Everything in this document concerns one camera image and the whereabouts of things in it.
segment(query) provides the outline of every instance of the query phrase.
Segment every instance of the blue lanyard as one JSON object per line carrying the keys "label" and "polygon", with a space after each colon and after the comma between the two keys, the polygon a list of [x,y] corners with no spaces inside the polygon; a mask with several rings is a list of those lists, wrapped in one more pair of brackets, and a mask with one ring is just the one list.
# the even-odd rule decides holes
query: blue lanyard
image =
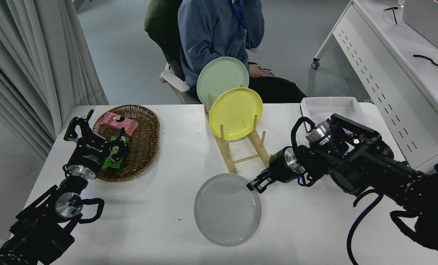
{"label": "blue lanyard", "polygon": [[247,31],[246,20],[244,19],[244,4],[242,3],[242,0],[239,0],[239,2],[240,2],[240,13],[239,11],[237,11],[237,8],[234,6],[232,0],[229,0],[232,10],[234,10],[234,13],[237,16],[240,25],[242,25],[242,28],[244,28]]}

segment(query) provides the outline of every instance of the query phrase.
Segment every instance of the laptop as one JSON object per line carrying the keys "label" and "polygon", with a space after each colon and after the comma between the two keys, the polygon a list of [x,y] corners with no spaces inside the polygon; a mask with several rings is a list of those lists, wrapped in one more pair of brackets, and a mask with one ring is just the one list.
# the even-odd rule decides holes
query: laptop
{"label": "laptop", "polygon": [[438,48],[438,2],[406,0],[402,20]]}

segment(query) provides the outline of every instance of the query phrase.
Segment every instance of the white desk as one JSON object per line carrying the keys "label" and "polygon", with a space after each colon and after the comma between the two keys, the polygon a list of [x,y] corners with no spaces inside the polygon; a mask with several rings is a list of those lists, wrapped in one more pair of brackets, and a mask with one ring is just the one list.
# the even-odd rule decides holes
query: white desk
{"label": "white desk", "polygon": [[351,0],[318,54],[340,44],[412,167],[438,163],[438,49],[402,21],[397,0]]}
{"label": "white desk", "polygon": [[[392,146],[396,159],[402,155],[377,108],[361,104],[368,121]],[[95,106],[91,119],[114,106]],[[202,105],[146,106],[160,120],[160,147],[153,165],[123,183],[90,180],[83,198],[103,198],[103,215],[78,225],[75,243],[54,264],[83,265],[289,265],[349,264],[345,242],[350,226],[374,196],[353,209],[354,196],[343,193],[329,177],[311,188],[297,183],[275,183],[261,194],[262,218],[256,233],[242,245],[220,247],[198,230],[193,215],[194,198],[202,184],[227,171],[205,122]],[[73,116],[84,116],[90,106],[76,107]],[[290,131],[300,117],[299,104],[265,104],[258,131],[266,130],[265,147],[275,153],[290,145]],[[75,148],[65,142],[66,126],[36,181],[27,204],[63,179],[61,170]],[[298,144],[303,143],[298,131]],[[231,143],[232,154],[249,155],[248,141]],[[253,179],[262,169],[259,159],[237,165],[238,173]],[[390,199],[372,211],[357,229],[353,252],[360,264],[438,264],[438,252],[406,238],[389,218],[401,209]],[[83,208],[85,218],[94,208]]]}

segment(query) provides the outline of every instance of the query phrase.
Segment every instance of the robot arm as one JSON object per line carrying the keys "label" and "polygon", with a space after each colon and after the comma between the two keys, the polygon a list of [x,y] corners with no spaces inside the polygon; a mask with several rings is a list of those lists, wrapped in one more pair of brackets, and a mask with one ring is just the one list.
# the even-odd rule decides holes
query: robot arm
{"label": "robot arm", "polygon": [[[310,125],[306,134],[309,147],[296,143],[296,131],[304,122]],[[247,184],[249,190],[263,193],[276,181],[296,179],[301,186],[310,187],[326,174],[357,200],[372,187],[406,210],[391,212],[392,221],[404,235],[438,251],[438,164],[437,173],[431,176],[416,171],[393,159],[377,131],[338,114],[318,125],[302,117],[291,134],[293,145],[271,156],[270,166]],[[400,217],[418,218],[415,230]]]}
{"label": "robot arm", "polygon": [[[64,140],[74,141],[77,146],[63,168],[66,178],[16,216],[18,221],[10,228],[14,236],[0,248],[0,265],[35,265],[38,261],[51,264],[75,241],[70,233],[77,224],[100,218],[105,201],[82,199],[80,194],[88,180],[99,175],[110,148],[124,144],[121,139],[124,129],[116,139],[106,141],[91,131],[88,121],[92,114],[93,110],[86,119],[74,117],[70,122]],[[76,133],[76,126],[81,128],[81,137]],[[82,219],[84,205],[98,205],[93,218]],[[64,228],[59,225],[66,222]]]}

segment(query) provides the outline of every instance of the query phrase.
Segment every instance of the white tray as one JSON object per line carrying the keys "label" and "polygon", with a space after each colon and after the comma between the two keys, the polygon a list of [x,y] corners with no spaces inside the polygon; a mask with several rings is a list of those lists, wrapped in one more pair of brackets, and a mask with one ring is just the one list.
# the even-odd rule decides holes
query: white tray
{"label": "white tray", "polygon": [[337,113],[369,127],[365,113],[354,97],[304,98],[300,109],[302,115],[311,119],[316,125]]}

